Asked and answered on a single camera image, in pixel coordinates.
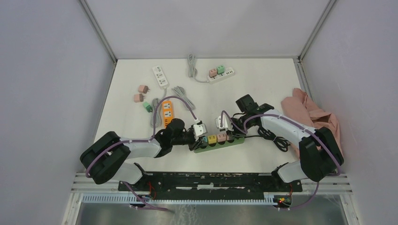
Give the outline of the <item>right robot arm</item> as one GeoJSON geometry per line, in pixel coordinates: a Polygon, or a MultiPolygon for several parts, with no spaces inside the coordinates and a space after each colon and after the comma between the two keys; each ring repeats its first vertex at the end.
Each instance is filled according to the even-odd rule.
{"type": "Polygon", "coordinates": [[[284,191],[294,180],[321,181],[326,176],[341,174],[344,158],[327,127],[313,128],[288,118],[269,104],[258,105],[247,94],[236,101],[243,114],[231,118],[225,111],[217,118],[218,128],[234,135],[246,135],[254,126],[269,130],[298,147],[299,160],[278,167],[271,178],[276,191],[284,191]]]}

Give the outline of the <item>green power strip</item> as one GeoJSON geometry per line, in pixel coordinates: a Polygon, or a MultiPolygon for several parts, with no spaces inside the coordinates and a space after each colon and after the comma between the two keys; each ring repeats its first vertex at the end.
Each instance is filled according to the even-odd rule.
{"type": "Polygon", "coordinates": [[[243,144],[244,142],[245,142],[245,139],[241,137],[241,138],[236,138],[236,139],[232,139],[232,140],[226,140],[224,142],[216,142],[213,144],[207,144],[205,146],[201,146],[201,147],[198,147],[197,149],[194,149],[193,152],[194,153],[202,153],[205,151],[227,148],[227,147],[231,147],[234,145],[243,144]]]}

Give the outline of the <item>orange power strip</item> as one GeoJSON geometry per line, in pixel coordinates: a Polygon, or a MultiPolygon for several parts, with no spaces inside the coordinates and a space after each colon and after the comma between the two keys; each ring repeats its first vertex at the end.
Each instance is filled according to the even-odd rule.
{"type": "Polygon", "coordinates": [[[166,128],[167,125],[174,119],[174,110],[172,102],[170,100],[163,101],[161,109],[163,116],[163,124],[164,127],[166,128]]]}

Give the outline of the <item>mint adapter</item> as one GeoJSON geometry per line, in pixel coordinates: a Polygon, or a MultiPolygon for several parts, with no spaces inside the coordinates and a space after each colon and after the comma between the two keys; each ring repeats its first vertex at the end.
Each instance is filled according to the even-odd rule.
{"type": "Polygon", "coordinates": [[[151,104],[149,104],[148,102],[143,102],[143,107],[145,108],[145,110],[148,113],[152,113],[153,112],[153,107],[151,104]]]}

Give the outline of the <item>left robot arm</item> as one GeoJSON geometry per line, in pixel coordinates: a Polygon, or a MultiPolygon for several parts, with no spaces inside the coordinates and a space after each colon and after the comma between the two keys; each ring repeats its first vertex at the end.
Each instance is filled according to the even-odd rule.
{"type": "Polygon", "coordinates": [[[172,119],[149,139],[127,139],[109,131],[86,149],[79,159],[86,169],[86,177],[94,183],[125,181],[140,191],[146,188],[148,179],[138,164],[129,164],[127,159],[160,158],[169,154],[176,145],[194,146],[206,133],[207,128],[202,121],[185,129],[184,121],[178,118],[172,119]]]}

